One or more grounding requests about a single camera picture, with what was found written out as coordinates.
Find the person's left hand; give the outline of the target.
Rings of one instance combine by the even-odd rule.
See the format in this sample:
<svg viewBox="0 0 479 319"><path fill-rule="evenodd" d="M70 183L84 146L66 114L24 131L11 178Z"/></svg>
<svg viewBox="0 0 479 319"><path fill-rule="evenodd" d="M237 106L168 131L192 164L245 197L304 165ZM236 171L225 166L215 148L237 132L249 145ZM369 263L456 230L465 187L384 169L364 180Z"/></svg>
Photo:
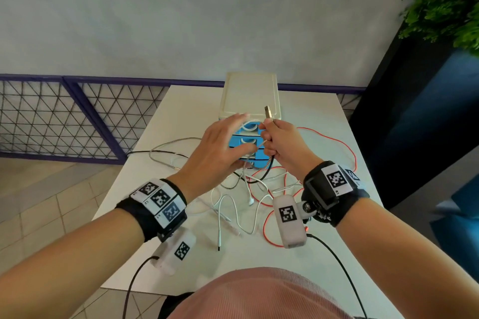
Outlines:
<svg viewBox="0 0 479 319"><path fill-rule="evenodd" d="M244 166L242 160L227 161L232 134L249 120L249 114L235 114L218 120L204 132L187 162L167 179L181 190L187 204L222 183L228 175Z"/></svg>

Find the black wristband with markers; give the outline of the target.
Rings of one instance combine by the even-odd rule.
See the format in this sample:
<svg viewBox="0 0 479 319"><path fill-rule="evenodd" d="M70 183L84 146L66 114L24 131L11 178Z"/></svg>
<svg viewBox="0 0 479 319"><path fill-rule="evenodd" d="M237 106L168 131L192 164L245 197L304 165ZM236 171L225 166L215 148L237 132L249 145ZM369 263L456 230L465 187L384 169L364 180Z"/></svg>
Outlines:
<svg viewBox="0 0 479 319"><path fill-rule="evenodd" d="M185 196L176 184L165 178L148 180L118 202L115 208L135 219L144 242L153 238L165 242L188 218Z"/></svg>
<svg viewBox="0 0 479 319"><path fill-rule="evenodd" d="M303 181L301 200L316 212L315 220L337 227L361 198L370 198L361 180L350 169L330 160L313 168Z"/></svg>

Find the blue chair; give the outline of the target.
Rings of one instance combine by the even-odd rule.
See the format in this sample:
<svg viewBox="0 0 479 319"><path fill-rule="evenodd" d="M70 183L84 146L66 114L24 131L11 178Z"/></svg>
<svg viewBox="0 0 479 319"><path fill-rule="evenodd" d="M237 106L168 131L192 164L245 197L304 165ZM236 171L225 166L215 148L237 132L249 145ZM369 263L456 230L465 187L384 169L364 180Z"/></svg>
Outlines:
<svg viewBox="0 0 479 319"><path fill-rule="evenodd" d="M479 283L479 174L454 192L449 200L455 207L430 226L440 248Z"/></svg>

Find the white box with blue drawers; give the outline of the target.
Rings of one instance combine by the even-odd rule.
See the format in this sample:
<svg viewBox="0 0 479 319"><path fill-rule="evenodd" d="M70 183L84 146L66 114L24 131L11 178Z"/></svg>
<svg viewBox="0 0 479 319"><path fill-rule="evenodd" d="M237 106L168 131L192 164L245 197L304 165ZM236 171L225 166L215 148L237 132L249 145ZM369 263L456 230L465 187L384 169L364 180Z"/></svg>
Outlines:
<svg viewBox="0 0 479 319"><path fill-rule="evenodd" d="M255 169L267 170L271 164L265 155L259 124L266 118L282 118L277 76L273 73L228 73L219 107L219 119L235 114L249 114L250 119L232 134L230 147L253 143L258 150L244 156Z"/></svg>

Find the pink shirt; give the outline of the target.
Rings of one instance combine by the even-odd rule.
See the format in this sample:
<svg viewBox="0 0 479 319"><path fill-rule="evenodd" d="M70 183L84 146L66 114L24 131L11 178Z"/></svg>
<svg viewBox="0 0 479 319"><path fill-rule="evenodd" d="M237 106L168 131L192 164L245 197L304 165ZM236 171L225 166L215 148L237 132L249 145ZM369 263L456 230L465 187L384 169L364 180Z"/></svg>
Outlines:
<svg viewBox="0 0 479 319"><path fill-rule="evenodd" d="M165 319L355 319L306 277L257 267L226 273L185 298Z"/></svg>

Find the black left wristband with markers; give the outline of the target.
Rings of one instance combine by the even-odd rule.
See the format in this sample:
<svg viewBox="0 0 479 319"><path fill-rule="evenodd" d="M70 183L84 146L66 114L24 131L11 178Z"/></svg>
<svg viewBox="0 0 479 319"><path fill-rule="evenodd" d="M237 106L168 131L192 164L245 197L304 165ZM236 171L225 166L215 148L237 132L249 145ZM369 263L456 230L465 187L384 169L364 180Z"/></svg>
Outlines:
<svg viewBox="0 0 479 319"><path fill-rule="evenodd" d="M144 242L153 238L165 242L188 218L185 196L176 184L165 178L148 180L118 202L115 208L135 219Z"/></svg>

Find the black planter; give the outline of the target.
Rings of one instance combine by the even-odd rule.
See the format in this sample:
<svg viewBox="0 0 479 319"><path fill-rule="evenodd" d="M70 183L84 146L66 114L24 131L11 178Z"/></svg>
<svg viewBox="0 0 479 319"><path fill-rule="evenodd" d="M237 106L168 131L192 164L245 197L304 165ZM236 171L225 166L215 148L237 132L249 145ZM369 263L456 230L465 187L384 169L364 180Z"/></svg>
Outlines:
<svg viewBox="0 0 479 319"><path fill-rule="evenodd" d="M384 207L479 146L479 56L394 36L349 120Z"/></svg>

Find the person's right forearm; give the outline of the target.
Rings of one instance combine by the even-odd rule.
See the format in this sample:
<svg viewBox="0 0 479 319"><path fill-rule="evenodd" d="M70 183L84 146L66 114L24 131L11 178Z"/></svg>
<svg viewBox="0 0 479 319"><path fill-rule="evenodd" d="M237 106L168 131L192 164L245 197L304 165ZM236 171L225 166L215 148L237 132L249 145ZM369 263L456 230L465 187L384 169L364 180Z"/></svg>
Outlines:
<svg viewBox="0 0 479 319"><path fill-rule="evenodd" d="M479 283L375 201L360 198L336 230L405 319L479 319Z"/></svg>

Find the person's right hand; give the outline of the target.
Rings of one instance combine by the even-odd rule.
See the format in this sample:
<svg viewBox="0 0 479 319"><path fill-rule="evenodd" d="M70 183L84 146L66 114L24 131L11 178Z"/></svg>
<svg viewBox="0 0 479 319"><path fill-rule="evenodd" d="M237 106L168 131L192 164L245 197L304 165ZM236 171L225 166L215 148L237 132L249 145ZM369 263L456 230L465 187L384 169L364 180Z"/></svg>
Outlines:
<svg viewBox="0 0 479 319"><path fill-rule="evenodd" d="M275 160L300 182L323 159L318 157L305 143L298 129L289 122L274 120L279 127L277 133L261 133L264 153Z"/></svg>

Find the person's left forearm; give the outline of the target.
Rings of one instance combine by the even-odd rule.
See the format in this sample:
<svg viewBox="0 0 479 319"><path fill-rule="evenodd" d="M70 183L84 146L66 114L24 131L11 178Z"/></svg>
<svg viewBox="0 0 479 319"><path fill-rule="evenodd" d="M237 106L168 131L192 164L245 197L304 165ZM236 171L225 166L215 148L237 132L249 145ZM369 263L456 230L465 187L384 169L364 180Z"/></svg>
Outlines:
<svg viewBox="0 0 479 319"><path fill-rule="evenodd" d="M122 209L66 234L0 275L0 319L69 319L144 240Z"/></svg>

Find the black right wristband with markers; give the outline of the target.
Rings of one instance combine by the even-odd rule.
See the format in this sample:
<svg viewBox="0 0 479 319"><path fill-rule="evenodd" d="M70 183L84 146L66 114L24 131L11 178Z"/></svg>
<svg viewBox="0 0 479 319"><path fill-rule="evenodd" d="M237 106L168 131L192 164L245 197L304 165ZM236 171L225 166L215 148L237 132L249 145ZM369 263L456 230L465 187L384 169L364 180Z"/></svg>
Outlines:
<svg viewBox="0 0 479 319"><path fill-rule="evenodd" d="M315 220L337 227L361 198L370 198L361 180L350 169L330 160L313 168L303 181L301 200L316 212Z"/></svg>

